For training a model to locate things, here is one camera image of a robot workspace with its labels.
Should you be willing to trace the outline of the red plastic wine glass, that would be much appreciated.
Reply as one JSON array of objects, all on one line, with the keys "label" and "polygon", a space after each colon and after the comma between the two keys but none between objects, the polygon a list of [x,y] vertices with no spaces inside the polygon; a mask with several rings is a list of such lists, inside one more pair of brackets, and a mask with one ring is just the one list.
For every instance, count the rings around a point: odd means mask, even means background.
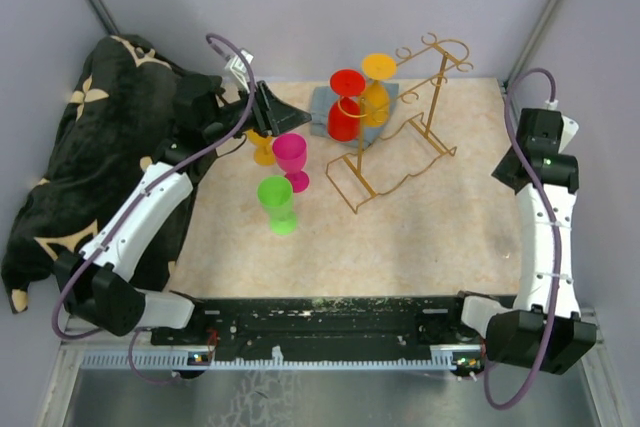
[{"label": "red plastic wine glass", "polygon": [[342,69],[331,76],[329,86],[338,98],[329,109],[327,132],[336,141],[352,141],[358,136],[360,122],[355,98],[364,91],[365,78],[356,70]]}]

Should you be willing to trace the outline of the orange plastic wine glass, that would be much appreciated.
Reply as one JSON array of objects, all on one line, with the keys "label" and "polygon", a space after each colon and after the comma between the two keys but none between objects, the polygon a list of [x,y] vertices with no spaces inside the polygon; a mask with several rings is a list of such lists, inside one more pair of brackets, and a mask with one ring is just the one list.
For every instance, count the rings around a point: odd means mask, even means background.
[{"label": "orange plastic wine glass", "polygon": [[394,76],[396,62],[387,54],[372,53],[363,59],[361,69],[369,79],[361,94],[364,125],[369,128],[381,127],[387,122],[390,110],[390,95],[383,82]]}]

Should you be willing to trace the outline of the clear glass wine glass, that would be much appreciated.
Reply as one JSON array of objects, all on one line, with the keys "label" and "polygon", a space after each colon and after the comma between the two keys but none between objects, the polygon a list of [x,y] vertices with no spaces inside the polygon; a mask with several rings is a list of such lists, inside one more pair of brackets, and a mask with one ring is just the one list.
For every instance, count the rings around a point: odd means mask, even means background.
[{"label": "clear glass wine glass", "polygon": [[497,235],[494,238],[494,245],[496,253],[503,259],[510,259],[517,249],[515,239],[508,235]]}]

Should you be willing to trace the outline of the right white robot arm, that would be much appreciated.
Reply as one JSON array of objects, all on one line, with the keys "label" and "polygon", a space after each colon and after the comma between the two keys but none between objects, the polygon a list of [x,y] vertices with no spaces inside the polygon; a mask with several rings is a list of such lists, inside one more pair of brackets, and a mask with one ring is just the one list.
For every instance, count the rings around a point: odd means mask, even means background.
[{"label": "right white robot arm", "polygon": [[493,177],[514,191],[521,219],[521,276],[512,307],[467,293],[446,319],[461,343],[480,335],[489,360],[529,368],[553,322],[541,371],[560,375],[596,342],[596,328],[581,319],[572,275],[571,230],[579,188],[576,157],[563,150],[578,125],[557,110],[525,108],[515,138]]}]

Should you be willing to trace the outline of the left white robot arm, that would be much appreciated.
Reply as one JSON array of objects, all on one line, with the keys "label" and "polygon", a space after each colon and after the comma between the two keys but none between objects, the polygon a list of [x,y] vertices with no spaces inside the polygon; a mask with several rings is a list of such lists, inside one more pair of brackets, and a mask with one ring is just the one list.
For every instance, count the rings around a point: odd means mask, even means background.
[{"label": "left white robot arm", "polygon": [[227,102],[218,76],[189,74],[177,84],[172,106],[176,127],[107,225],[78,252],[54,264],[61,293],[52,315],[77,316],[97,330],[124,336],[169,328],[184,342],[201,341],[208,320],[198,300],[185,294],[138,288],[132,279],[156,234],[194,193],[227,140],[255,131],[279,138],[311,121],[309,112],[279,99],[263,81],[239,87]]}]

